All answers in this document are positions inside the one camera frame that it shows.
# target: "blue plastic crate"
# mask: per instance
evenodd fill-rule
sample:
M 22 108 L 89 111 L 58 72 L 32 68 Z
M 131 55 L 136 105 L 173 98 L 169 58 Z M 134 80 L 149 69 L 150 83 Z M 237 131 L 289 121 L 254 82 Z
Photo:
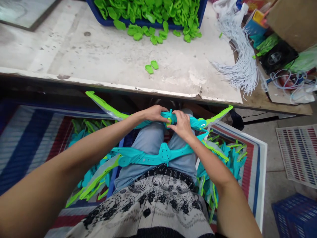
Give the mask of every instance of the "blue plastic crate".
M 281 238 L 317 237 L 317 202 L 299 193 L 272 204 Z
M 202 23 L 202 19 L 204 17 L 204 12 L 206 9 L 206 5 L 207 5 L 208 0 L 201 0 L 200 1 L 200 6 L 198 9 L 198 21 L 199 21 L 199 26 L 198 28 L 200 28 L 201 23 Z M 87 0 L 88 5 L 90 6 L 92 13 L 94 14 L 94 16 L 96 17 L 97 21 L 104 26 L 114 26 L 113 24 L 113 19 L 111 19 L 110 17 L 108 17 L 107 20 L 105 20 L 100 11 L 99 8 L 95 5 L 93 0 Z M 157 28 L 157 29 L 163 29 L 163 24 L 158 23 L 157 21 L 155 23 L 151 23 L 149 22 L 147 19 L 136 19 L 135 23 L 132 23 L 129 19 L 124 19 L 123 17 L 121 17 L 119 19 L 121 22 L 123 22 L 126 27 L 128 27 L 130 24 L 136 24 L 138 26 L 147 26 L 147 27 L 153 27 L 153 28 Z M 175 25 L 173 23 L 172 20 L 168 20 L 168 28 L 170 30 L 183 30 L 184 27 L 183 26 L 179 26 L 179 25 Z

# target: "workbench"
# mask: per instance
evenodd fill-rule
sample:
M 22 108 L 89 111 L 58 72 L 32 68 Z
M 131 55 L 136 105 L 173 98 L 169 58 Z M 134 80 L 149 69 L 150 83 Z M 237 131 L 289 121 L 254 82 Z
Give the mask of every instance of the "workbench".
M 312 114 L 309 105 L 271 103 L 260 84 L 243 99 L 240 90 L 217 73 L 212 62 L 233 65 L 234 55 L 229 40 L 219 38 L 210 2 L 200 31 L 202 38 L 191 43 L 170 31 L 162 45 L 154 46 L 148 37 L 134 41 L 126 31 L 100 25 L 86 2 L 62 0 L 34 32 L 0 24 L 0 74 L 204 104 Z M 145 65 L 151 60 L 157 61 L 159 69 L 149 75 Z

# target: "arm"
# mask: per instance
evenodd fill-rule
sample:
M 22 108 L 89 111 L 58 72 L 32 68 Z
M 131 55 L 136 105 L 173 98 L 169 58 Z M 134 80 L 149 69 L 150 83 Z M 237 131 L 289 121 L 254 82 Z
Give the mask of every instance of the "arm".
M 100 129 L 44 163 L 0 197 L 0 237 L 44 237 L 85 173 L 144 120 L 168 122 L 155 105 Z
M 244 193 L 230 170 L 192 134 L 189 116 L 181 111 L 173 113 L 177 116 L 177 125 L 169 128 L 191 146 L 217 188 L 218 232 L 228 238 L 262 237 Z

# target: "jeans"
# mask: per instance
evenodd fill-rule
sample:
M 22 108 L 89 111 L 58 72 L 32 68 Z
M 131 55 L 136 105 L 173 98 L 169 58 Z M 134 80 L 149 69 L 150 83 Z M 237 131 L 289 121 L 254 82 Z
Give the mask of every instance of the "jeans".
M 190 117 L 193 116 L 193 113 L 189 109 L 183 109 L 184 113 L 188 114 Z M 150 125 L 142 128 L 135 139 L 131 147 L 144 151 L 147 154 L 157 155 L 159 149 L 164 140 L 164 132 L 166 128 L 162 122 L 152 122 Z M 180 138 L 176 133 L 172 136 L 168 147 L 171 150 L 181 149 L 186 145 L 186 142 Z M 195 167 L 196 164 L 196 155 L 195 153 L 184 155 L 173 159 L 169 162 L 169 167 L 176 169 L 180 172 L 188 174 L 196 182 L 197 170 Z M 149 165 L 139 165 L 139 164 L 130 164 L 126 167 L 123 167 L 120 171 L 118 178 L 115 180 L 115 191 L 119 192 L 124 187 L 129 186 L 140 177 L 145 172 L 155 168 L 156 166 Z

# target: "concrete floor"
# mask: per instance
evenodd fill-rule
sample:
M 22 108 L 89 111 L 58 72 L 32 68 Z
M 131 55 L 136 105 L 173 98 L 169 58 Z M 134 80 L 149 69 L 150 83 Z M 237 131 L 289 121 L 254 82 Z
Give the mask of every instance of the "concrete floor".
M 268 145 L 263 221 L 263 237 L 265 238 L 279 237 L 274 214 L 271 207 L 272 203 L 293 195 L 296 192 L 299 192 L 313 199 L 317 198 L 317 190 L 293 182 L 286 178 L 285 168 L 275 131 L 275 128 L 277 127 L 317 124 L 317 102 L 312 104 L 312 108 L 314 111 L 314 114 L 312 116 L 252 124 L 245 126 L 245 128 L 243 129 L 243 132 L 266 142 Z M 241 116 L 250 116 L 262 113 L 259 111 L 244 109 L 236 109 L 236 112 Z M 251 121 L 274 115 L 275 114 L 273 113 L 266 113 L 260 116 L 245 118 L 244 121 Z

